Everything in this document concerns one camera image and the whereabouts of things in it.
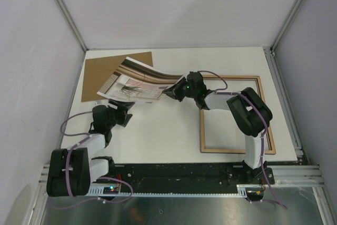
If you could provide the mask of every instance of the gray floor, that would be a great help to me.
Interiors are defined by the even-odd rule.
[[[218,224],[323,224],[311,188],[275,189],[288,210],[270,203],[249,204],[235,198],[132,198],[122,204],[89,201],[69,210],[47,204],[42,224],[218,225]],[[269,190],[265,199],[271,198]],[[68,206],[84,197],[53,198]]]

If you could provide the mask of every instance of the white table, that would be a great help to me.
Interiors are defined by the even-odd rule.
[[[174,48],[153,50],[88,51],[85,58],[98,58],[138,52],[152,52],[156,68],[187,74],[209,70],[222,75],[258,75],[268,107],[273,113],[276,155],[267,161],[295,161],[296,154],[280,101],[261,47]],[[77,84],[70,115],[90,111],[95,102],[81,102],[84,66]],[[135,104],[126,128],[115,126],[112,140],[97,155],[112,156],[115,163],[192,163],[239,162],[244,155],[200,153],[199,110],[192,99],[179,103],[164,96],[154,105]],[[90,114],[69,121],[66,132],[87,132],[92,122]],[[81,136],[65,137],[62,148],[81,140]]]

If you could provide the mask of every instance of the brown cardboard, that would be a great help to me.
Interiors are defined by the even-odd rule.
[[[102,85],[127,56],[153,66],[151,52],[87,59],[85,60],[84,66],[81,101],[86,102],[105,99],[104,97],[99,96],[97,91],[99,91]]]

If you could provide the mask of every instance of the picture frame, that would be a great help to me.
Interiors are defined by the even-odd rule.
[[[255,89],[257,94],[260,96],[263,102],[265,102],[265,97],[262,89],[262,83],[261,78],[259,76],[239,76],[239,75],[220,75],[221,78],[225,79],[226,82],[229,85],[229,88],[227,91],[231,91],[230,88],[235,89],[238,88],[238,90],[234,91],[241,91],[245,87],[252,87]],[[219,85],[222,85],[222,81],[220,78],[214,76],[214,75],[203,75],[204,82],[209,89],[216,89],[220,88]],[[217,81],[216,87],[212,87],[212,85],[215,85],[215,82],[211,81]],[[222,127],[228,127],[230,130],[222,130]],[[218,136],[209,137],[212,140],[215,140],[214,143],[207,142],[207,136],[208,135],[215,135],[218,134]],[[233,136],[225,136],[230,133],[234,133],[235,137]],[[223,140],[227,138],[228,145],[231,147],[226,147],[226,145],[223,145]],[[232,141],[235,139],[234,143],[229,144],[229,140]],[[224,110],[200,110],[200,151],[202,153],[228,153],[228,154],[245,154],[245,141],[244,141],[244,134],[239,130],[237,127],[230,111],[224,111]],[[265,137],[265,154],[268,155],[275,155],[276,149],[275,149],[275,143],[274,138],[272,134],[271,127],[269,126],[268,132]]]

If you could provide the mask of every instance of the wooden frame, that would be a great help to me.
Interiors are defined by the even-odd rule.
[[[263,90],[262,90],[262,83],[259,76],[227,76],[227,75],[220,75],[225,80],[245,80],[245,81],[255,81],[258,94],[261,99],[265,102]],[[220,80],[218,77],[214,75],[203,75],[204,80]],[[275,155],[276,149],[273,139],[273,134],[271,127],[268,128],[267,132],[267,142],[269,150],[265,150],[265,154]],[[205,139],[205,115],[204,110],[200,110],[200,151],[202,153],[231,153],[231,154],[245,154],[245,150],[242,149],[209,149],[206,148],[206,139]]]

